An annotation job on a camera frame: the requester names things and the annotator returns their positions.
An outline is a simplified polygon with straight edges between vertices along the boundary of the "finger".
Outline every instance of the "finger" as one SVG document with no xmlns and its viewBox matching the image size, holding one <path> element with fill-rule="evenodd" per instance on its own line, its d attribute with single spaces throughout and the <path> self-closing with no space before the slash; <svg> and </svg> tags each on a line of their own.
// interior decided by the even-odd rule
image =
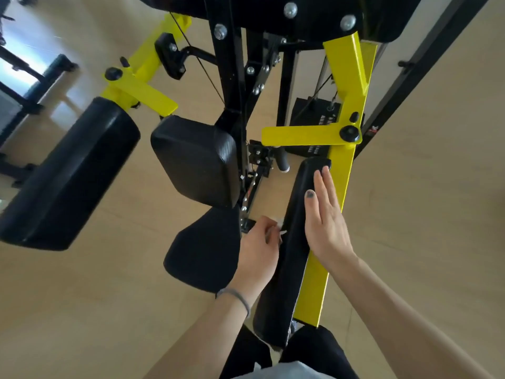
<svg viewBox="0 0 505 379">
<path fill-rule="evenodd" d="M 305 218 L 307 223 L 321 224 L 319 202 L 316 192 L 313 190 L 307 190 L 305 193 Z"/>
<path fill-rule="evenodd" d="M 323 176 L 319 170 L 316 170 L 314 173 L 314 190 L 316 191 L 319 202 L 319 215 L 321 216 L 321 221 L 324 222 L 327 216 L 326 206 L 330 205 L 330 200 L 323 182 Z"/>
<path fill-rule="evenodd" d="M 335 191 L 335 184 L 333 183 L 333 178 L 331 176 L 330 168 L 328 166 L 325 166 L 323 168 L 323 182 L 326 187 L 326 191 L 328 192 L 328 199 L 330 201 L 330 204 L 334 208 L 339 208 L 337 193 Z"/>
<path fill-rule="evenodd" d="M 270 233 L 270 236 L 269 236 L 269 239 L 267 242 L 268 246 L 270 246 L 274 249 L 279 248 L 279 243 L 281 240 L 281 231 L 277 227 L 277 224 L 275 226 L 270 227 L 270 229 L 268 231 Z"/>
<path fill-rule="evenodd" d="M 250 231 L 258 231 L 262 232 L 263 234 L 267 233 L 267 230 L 272 227 L 272 226 L 277 226 L 277 222 L 274 221 L 273 219 L 270 219 L 269 217 L 265 217 L 262 215 L 257 221 L 256 224 L 252 227 Z"/>
</svg>

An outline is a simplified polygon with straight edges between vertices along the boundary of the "forearm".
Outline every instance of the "forearm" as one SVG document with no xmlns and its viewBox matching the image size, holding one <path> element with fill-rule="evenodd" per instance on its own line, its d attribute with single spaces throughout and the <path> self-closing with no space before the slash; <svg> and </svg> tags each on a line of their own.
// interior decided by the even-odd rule
<svg viewBox="0 0 505 379">
<path fill-rule="evenodd" d="M 398 378 L 491 377 L 355 255 L 335 261 L 330 273 Z"/>
<path fill-rule="evenodd" d="M 236 297 L 219 296 L 144 379 L 218 378 L 246 316 Z"/>
</svg>

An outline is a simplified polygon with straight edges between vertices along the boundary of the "person's left hand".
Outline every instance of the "person's left hand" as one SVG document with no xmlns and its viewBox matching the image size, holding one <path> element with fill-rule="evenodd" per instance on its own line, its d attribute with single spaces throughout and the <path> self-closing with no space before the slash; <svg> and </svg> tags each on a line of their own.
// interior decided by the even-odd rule
<svg viewBox="0 0 505 379">
<path fill-rule="evenodd" d="M 228 287 L 241 293 L 250 306 L 274 275 L 279 241 L 277 222 L 265 216 L 240 241 L 237 270 Z"/>
</svg>

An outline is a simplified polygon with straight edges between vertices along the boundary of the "person's hand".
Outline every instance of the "person's hand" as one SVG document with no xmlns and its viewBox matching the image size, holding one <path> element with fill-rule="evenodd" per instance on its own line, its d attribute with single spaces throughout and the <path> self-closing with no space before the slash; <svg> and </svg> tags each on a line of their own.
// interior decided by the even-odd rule
<svg viewBox="0 0 505 379">
<path fill-rule="evenodd" d="M 250 306 L 274 275 L 279 241 L 277 222 L 265 216 L 240 241 L 237 270 L 228 287 L 241 293 Z"/>
<path fill-rule="evenodd" d="M 314 189 L 305 193 L 305 234 L 313 253 L 330 270 L 355 254 L 327 166 L 322 175 L 314 173 Z"/>
</svg>

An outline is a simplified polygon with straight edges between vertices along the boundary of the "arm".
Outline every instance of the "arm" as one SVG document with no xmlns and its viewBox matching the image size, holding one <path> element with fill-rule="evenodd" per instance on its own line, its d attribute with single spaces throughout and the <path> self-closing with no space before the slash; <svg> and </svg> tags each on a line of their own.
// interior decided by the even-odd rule
<svg viewBox="0 0 505 379">
<path fill-rule="evenodd" d="M 491 378 L 444 333 L 393 292 L 353 251 L 327 168 L 306 194 L 306 235 L 400 379 Z"/>
<path fill-rule="evenodd" d="M 237 271 L 228 287 L 237 290 L 251 306 L 272 279 L 279 240 L 277 223 L 261 217 L 240 241 Z M 144 379 L 218 378 L 246 316 L 240 300 L 222 294 Z"/>
</svg>

